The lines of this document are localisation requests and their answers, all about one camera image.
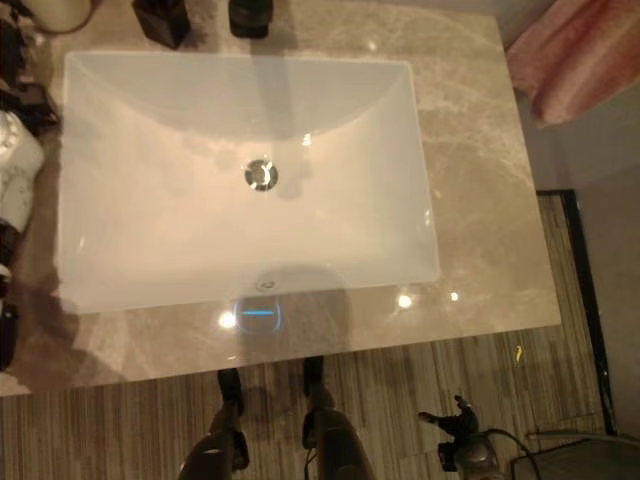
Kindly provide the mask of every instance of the vanity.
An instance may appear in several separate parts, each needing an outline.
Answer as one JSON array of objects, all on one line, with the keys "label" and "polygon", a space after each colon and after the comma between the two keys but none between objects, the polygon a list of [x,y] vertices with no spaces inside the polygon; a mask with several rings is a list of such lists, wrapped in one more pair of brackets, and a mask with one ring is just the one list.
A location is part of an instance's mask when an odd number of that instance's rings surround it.
[{"label": "vanity", "polygon": [[[290,1],[266,39],[249,41],[229,32],[226,2],[187,6],[193,31],[178,53],[147,40],[124,0],[52,39],[50,91],[75,133],[43,140],[15,268],[20,338],[0,395],[560,323],[493,18]],[[221,69],[238,73],[216,78]],[[208,104],[206,88],[193,91],[207,85],[245,90]],[[89,107],[66,112],[73,95]],[[175,113],[196,98],[200,123]],[[127,132],[135,149],[95,150]],[[138,228],[131,248],[123,225]]]}]

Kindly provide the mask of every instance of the faucet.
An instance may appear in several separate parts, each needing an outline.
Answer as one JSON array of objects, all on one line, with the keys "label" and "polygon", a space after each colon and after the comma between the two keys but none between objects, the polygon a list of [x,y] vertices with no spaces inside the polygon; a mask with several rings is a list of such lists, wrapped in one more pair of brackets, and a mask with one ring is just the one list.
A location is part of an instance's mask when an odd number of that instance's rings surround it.
[{"label": "faucet", "polygon": [[229,0],[229,29],[238,38],[265,38],[273,20],[273,0]]}]

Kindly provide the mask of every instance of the black container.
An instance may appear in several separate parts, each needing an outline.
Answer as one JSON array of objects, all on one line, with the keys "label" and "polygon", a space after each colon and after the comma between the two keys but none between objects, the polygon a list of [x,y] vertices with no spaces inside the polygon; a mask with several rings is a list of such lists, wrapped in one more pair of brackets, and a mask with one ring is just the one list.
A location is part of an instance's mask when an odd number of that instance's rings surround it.
[{"label": "black container", "polygon": [[191,31],[184,0],[134,0],[133,11],[145,36],[176,49]]}]

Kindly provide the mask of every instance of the floor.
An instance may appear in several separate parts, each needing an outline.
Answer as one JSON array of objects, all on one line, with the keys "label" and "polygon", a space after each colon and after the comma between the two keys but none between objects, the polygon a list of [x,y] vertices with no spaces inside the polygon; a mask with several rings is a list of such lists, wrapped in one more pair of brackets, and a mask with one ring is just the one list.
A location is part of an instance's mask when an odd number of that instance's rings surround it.
[{"label": "floor", "polygon": [[[416,414],[453,412],[458,393],[483,426],[521,438],[536,429],[604,430],[562,203],[539,201],[562,326],[327,357],[327,386],[379,479],[445,478],[436,450],[445,437]],[[237,478],[302,478],[301,369],[300,361],[241,369],[252,463]],[[175,479],[220,404],[215,372],[5,398],[0,480]],[[507,440],[496,446],[505,464],[519,455]]]}]

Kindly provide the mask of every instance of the sink basin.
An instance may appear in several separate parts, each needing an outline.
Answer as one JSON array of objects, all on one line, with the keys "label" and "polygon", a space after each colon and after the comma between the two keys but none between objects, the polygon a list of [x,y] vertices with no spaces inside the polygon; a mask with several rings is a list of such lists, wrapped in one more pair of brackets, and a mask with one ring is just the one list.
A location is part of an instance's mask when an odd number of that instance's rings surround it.
[{"label": "sink basin", "polygon": [[67,311],[433,281],[431,217],[404,63],[66,57]]}]

